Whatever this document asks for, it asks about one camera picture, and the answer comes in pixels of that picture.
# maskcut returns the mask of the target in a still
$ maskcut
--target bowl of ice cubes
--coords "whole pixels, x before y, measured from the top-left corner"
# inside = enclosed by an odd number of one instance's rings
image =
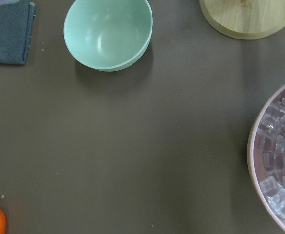
[[[263,205],[285,231],[285,85],[256,118],[249,135],[247,159]]]

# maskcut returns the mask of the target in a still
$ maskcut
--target cloth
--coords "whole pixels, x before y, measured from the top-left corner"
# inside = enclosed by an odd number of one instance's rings
[[[29,0],[0,0],[0,63],[26,63],[34,13]]]

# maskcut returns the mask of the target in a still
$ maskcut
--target mint green bowl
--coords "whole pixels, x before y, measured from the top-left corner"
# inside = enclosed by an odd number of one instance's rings
[[[143,55],[152,27],[147,0],[76,0],[63,33],[77,61],[100,71],[118,71]]]

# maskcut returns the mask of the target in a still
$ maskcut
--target wooden board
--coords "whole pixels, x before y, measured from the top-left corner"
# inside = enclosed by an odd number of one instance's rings
[[[260,39],[285,26],[285,0],[200,0],[208,23],[237,39]]]

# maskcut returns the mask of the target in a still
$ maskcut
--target bowl rim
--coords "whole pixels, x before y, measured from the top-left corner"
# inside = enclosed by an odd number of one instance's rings
[[[148,2],[148,0],[141,0],[141,1],[144,1],[144,3],[146,4],[147,8],[148,8],[148,13],[150,15],[150,25],[149,25],[149,33],[148,33],[148,36],[147,36],[147,39],[145,40],[145,42],[143,43],[142,47],[138,50],[137,53],[135,53],[131,58],[129,58],[128,60],[120,63],[120,64],[117,64],[117,65],[114,65],[114,66],[107,66],[107,67],[98,67],[98,66],[92,66],[92,65],[88,65],[88,64],[85,64],[84,62],[80,61],[71,51],[71,49],[69,48],[68,46],[68,43],[67,43],[67,33],[66,33],[66,27],[67,27],[67,20],[68,20],[68,15],[69,13],[72,11],[72,8],[75,4],[77,4],[77,2],[79,2],[80,0],[75,0],[73,2],[73,4],[71,5],[70,9],[68,10],[68,13],[65,17],[65,21],[64,21],[64,25],[63,25],[63,35],[64,35],[64,41],[65,41],[65,44],[66,44],[66,47],[68,48],[69,52],[71,53],[71,55],[78,61],[80,62],[81,64],[87,66],[87,67],[90,67],[90,68],[93,68],[93,69],[96,69],[96,70],[101,70],[101,71],[117,71],[118,68],[121,68],[123,66],[125,66],[126,64],[129,64],[131,65],[131,62],[135,62],[134,60],[139,57],[139,55],[142,55],[144,53],[144,51],[146,50],[146,48],[148,47],[149,45],[149,42],[150,42],[150,39],[151,39],[151,35],[152,35],[152,30],[153,30],[153,14],[152,14],[152,9],[150,7],[150,4]]]
[[[281,219],[279,219],[271,210],[271,208],[269,207],[268,203],[266,202],[260,186],[259,186],[259,182],[257,180],[257,176],[256,176],[256,171],[255,171],[255,162],[254,162],[254,144],[255,144],[255,137],[256,137],[256,133],[257,133],[257,129],[260,123],[260,120],[262,119],[265,111],[267,110],[268,106],[270,105],[270,103],[285,89],[285,84],[282,85],[270,98],[269,100],[265,103],[265,105],[263,106],[263,108],[261,109],[260,113],[258,114],[258,116],[256,117],[256,120],[251,128],[250,134],[249,134],[249,138],[248,138],[248,146],[247,146],[247,163],[248,163],[248,170],[250,173],[250,177],[251,180],[253,182],[253,185],[255,186],[256,192],[259,195],[259,198],[261,200],[261,202],[263,203],[264,207],[266,208],[266,210],[268,211],[268,213],[270,214],[270,216],[274,219],[274,221],[285,231],[285,221],[282,221]]]

